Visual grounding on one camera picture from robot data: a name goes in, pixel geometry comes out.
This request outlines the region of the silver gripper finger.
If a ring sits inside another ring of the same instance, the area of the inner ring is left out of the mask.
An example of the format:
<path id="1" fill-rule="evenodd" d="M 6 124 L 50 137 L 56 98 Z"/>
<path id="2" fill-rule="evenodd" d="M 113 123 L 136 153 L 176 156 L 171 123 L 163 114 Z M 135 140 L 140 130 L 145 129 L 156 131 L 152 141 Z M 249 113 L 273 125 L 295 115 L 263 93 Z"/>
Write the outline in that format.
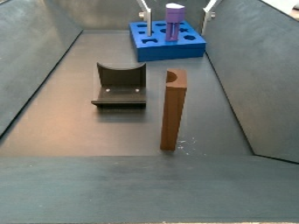
<path id="1" fill-rule="evenodd" d="M 216 6 L 219 5 L 221 0 L 209 0 L 207 6 L 203 8 L 203 23 L 201 23 L 201 29 L 200 29 L 200 35 L 204 35 L 205 29 L 207 29 L 207 24 L 208 21 L 215 17 L 215 9 Z"/>
<path id="2" fill-rule="evenodd" d="M 147 22 L 147 30 L 152 30 L 152 10 L 148 8 L 145 0 L 136 0 L 141 11 L 139 17 Z"/>

